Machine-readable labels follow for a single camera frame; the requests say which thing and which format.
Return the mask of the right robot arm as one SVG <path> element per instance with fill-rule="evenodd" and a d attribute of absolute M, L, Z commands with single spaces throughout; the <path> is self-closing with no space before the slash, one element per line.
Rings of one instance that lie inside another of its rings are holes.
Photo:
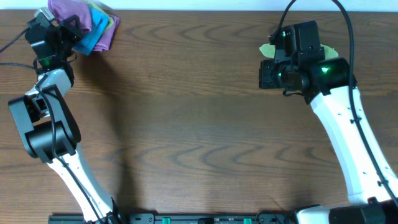
<path fill-rule="evenodd" d="M 259 69 L 259 87 L 302 95 L 324 126 L 345 177 L 350 204 L 320 205 L 295 212 L 297 223 L 397 223 L 397 206 L 377 175 L 375 164 L 397 193 L 397 177 L 384 158 L 364 114 L 360 92 L 349 89 L 349 64 L 326 58 L 316 22 L 281 28 L 270 40 L 273 59 Z"/>

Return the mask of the purple microfiber cloth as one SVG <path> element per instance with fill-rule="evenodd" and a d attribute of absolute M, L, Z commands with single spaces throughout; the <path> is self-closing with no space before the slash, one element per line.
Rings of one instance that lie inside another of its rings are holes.
<path fill-rule="evenodd" d="M 87 3 L 74 0 L 48 0 L 48 8 L 58 22 L 71 16 L 78 16 L 82 32 L 91 32 L 92 18 Z"/>

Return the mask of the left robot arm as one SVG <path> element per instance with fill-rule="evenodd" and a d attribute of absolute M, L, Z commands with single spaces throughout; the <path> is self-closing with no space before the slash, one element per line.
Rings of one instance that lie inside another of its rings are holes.
<path fill-rule="evenodd" d="M 37 83 L 22 97 L 8 102 L 28 155 L 53 169 L 78 202 L 83 223 L 123 223 L 119 210 L 96 180 L 81 149 L 81 134 L 64 96 L 74 84 L 68 58 L 82 38 L 78 16 L 59 25 L 38 11 L 27 23 L 25 39 L 36 54 Z"/>

